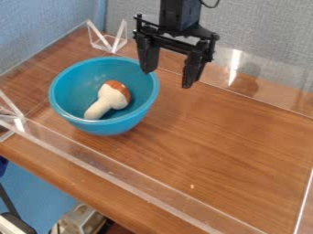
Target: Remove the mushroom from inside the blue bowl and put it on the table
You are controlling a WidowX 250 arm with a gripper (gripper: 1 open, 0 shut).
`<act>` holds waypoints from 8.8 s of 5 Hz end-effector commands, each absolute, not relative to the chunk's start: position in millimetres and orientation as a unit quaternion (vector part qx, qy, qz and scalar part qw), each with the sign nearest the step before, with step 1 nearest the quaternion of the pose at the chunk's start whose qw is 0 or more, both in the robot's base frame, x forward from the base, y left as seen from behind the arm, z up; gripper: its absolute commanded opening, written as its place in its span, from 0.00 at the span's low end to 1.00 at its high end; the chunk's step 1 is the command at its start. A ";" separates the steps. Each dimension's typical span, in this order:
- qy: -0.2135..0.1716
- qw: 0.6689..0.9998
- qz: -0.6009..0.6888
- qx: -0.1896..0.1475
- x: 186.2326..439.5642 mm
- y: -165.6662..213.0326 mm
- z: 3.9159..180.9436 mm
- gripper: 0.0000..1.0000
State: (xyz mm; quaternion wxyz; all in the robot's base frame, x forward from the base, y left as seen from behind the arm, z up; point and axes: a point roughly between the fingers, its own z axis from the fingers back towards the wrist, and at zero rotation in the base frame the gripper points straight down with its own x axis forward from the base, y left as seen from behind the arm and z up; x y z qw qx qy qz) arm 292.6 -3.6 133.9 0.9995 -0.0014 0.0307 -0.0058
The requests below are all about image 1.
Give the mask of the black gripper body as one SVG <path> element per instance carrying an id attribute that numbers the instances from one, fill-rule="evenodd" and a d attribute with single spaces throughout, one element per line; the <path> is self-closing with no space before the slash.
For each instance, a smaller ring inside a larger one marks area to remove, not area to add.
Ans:
<path id="1" fill-rule="evenodd" d="M 152 43 L 160 49 L 168 49 L 182 55 L 188 56 L 194 50 L 206 51 L 206 62 L 214 59 L 215 45 L 221 36 L 203 28 L 199 23 L 194 23 L 186 29 L 170 29 L 160 23 L 154 23 L 142 14 L 135 15 L 134 39 L 142 33 L 152 38 Z"/>

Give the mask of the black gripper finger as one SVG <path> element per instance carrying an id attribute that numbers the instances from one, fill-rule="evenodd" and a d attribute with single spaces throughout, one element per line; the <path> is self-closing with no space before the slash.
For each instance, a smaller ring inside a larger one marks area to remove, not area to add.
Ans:
<path id="1" fill-rule="evenodd" d="M 154 45 L 152 38 L 142 33 L 136 34 L 136 52 L 140 68 L 148 74 L 158 68 L 160 48 Z"/>
<path id="2" fill-rule="evenodd" d="M 184 61 L 182 88 L 188 89 L 199 80 L 203 68 L 206 66 L 206 51 L 194 50 Z"/>

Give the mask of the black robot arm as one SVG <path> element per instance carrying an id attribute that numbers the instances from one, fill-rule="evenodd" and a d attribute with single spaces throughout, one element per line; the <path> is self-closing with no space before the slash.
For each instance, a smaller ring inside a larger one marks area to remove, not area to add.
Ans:
<path id="1" fill-rule="evenodd" d="M 160 48 L 187 56 L 182 73 L 182 88 L 188 89 L 200 79 L 207 62 L 214 60 L 215 45 L 221 36 L 199 24 L 203 0 L 160 0 L 159 22 L 152 23 L 135 15 L 134 39 L 139 66 L 146 74 L 156 70 Z"/>

